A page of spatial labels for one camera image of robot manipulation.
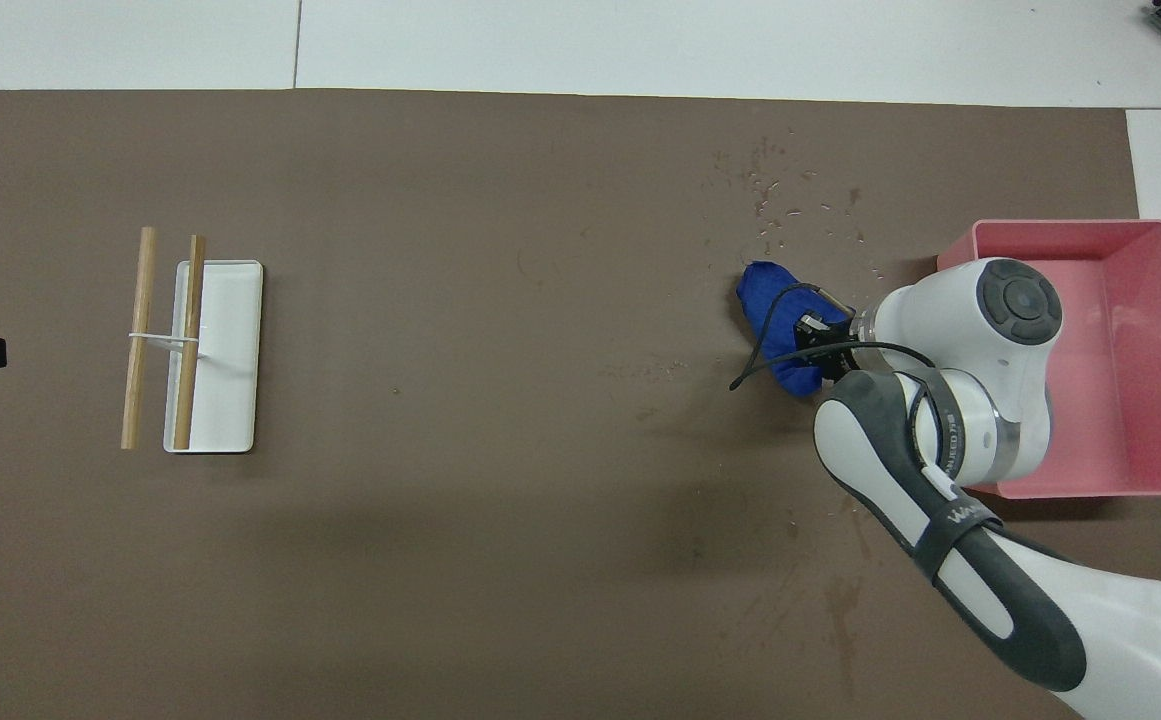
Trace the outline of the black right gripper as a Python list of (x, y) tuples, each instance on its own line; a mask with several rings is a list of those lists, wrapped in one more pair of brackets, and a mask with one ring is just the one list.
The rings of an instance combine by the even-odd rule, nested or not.
[(854, 351), (850, 348), (831, 348), (828, 346), (844, 345), (854, 340), (851, 333), (853, 315), (839, 311), (803, 310), (795, 321), (795, 350), (819, 350), (816, 354), (801, 357), (791, 361), (791, 387), (821, 387), (824, 382), (835, 383), (856, 370)]

